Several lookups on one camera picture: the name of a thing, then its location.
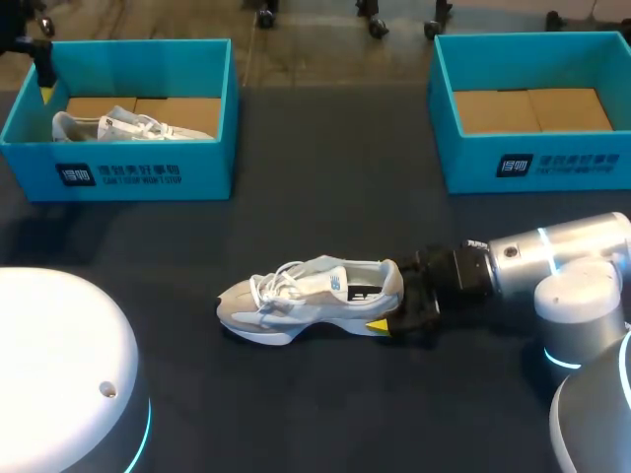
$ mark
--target cyan shoe box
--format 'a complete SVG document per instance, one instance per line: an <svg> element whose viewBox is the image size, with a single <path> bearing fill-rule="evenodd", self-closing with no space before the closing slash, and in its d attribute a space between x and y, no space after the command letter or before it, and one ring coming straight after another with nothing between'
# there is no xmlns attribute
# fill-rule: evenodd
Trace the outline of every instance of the cyan shoe box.
<svg viewBox="0 0 631 473"><path fill-rule="evenodd" d="M229 40L56 42L52 62L50 101L32 67L0 135L30 201L230 197L239 87ZM215 140L52 143L52 116L71 97L221 98L221 116Z"/></svg>
<svg viewBox="0 0 631 473"><path fill-rule="evenodd" d="M428 104L449 193L631 189L631 48L619 33L440 35ZM471 134L456 91L594 88L614 131Z"/></svg>

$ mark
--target shoe tongue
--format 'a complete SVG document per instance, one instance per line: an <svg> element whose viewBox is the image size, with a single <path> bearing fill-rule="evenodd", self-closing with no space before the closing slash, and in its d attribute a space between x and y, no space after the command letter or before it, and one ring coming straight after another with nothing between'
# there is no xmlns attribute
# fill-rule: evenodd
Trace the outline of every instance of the shoe tongue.
<svg viewBox="0 0 631 473"><path fill-rule="evenodd" d="M299 278L297 283L302 296L329 291L341 301L346 302L348 299L348 279L344 266ZM291 298L293 292L291 288L283 288L280 296Z"/></svg>

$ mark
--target table surface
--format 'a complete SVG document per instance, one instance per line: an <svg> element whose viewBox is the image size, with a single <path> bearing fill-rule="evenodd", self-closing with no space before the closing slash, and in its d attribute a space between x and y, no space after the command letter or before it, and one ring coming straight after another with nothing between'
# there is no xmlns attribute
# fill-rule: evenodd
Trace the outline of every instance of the table surface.
<svg viewBox="0 0 631 473"><path fill-rule="evenodd" d="M325 327L262 347L213 313L224 289L290 260L631 215L628 192L447 195L424 100L422 87L243 91L229 202L35 206L1 164L2 264L77 274L129 318L154 471L557 471L529 306L472 312L491 328L431 351Z"/></svg>

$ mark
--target chair wheel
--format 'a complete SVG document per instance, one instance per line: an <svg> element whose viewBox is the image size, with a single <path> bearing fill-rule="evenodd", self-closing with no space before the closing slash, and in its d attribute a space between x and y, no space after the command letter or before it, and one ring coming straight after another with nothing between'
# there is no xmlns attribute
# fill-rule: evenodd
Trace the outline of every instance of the chair wheel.
<svg viewBox="0 0 631 473"><path fill-rule="evenodd" d="M433 41L437 34L443 32L443 26L438 22L426 22L423 25L423 32L428 40Z"/></svg>
<svg viewBox="0 0 631 473"><path fill-rule="evenodd" d="M355 6L357 7L358 17L368 17L368 14L366 13L366 0L357 0L357 2L355 2Z"/></svg>
<svg viewBox="0 0 631 473"><path fill-rule="evenodd" d="M39 29L46 37L55 36L55 24L48 17L41 17L37 19Z"/></svg>
<svg viewBox="0 0 631 473"><path fill-rule="evenodd" d="M565 20L554 10L545 16L545 30L547 32L560 32L565 27Z"/></svg>
<svg viewBox="0 0 631 473"><path fill-rule="evenodd" d="M256 13L256 22L258 23L258 27L262 30L269 30L274 27L274 22L276 22L276 15L274 15L269 10L259 10Z"/></svg>
<svg viewBox="0 0 631 473"><path fill-rule="evenodd" d="M381 39L389 33L386 23L383 20L372 19L368 22L368 33L374 39Z"/></svg>

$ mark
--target sneaker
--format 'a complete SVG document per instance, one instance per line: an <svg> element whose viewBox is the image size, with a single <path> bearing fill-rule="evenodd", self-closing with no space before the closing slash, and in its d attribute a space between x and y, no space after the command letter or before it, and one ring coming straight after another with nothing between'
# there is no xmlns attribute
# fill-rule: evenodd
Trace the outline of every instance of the sneaker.
<svg viewBox="0 0 631 473"><path fill-rule="evenodd" d="M77 118L65 111L52 117L52 140L130 141L130 140L212 140L201 131L169 126L147 115L137 115L120 106L100 118Z"/></svg>
<svg viewBox="0 0 631 473"><path fill-rule="evenodd" d="M247 340L286 345L318 322L356 335L379 335L366 323L386 317L402 301L403 278L393 261L321 256L236 284L219 296L217 316Z"/></svg>

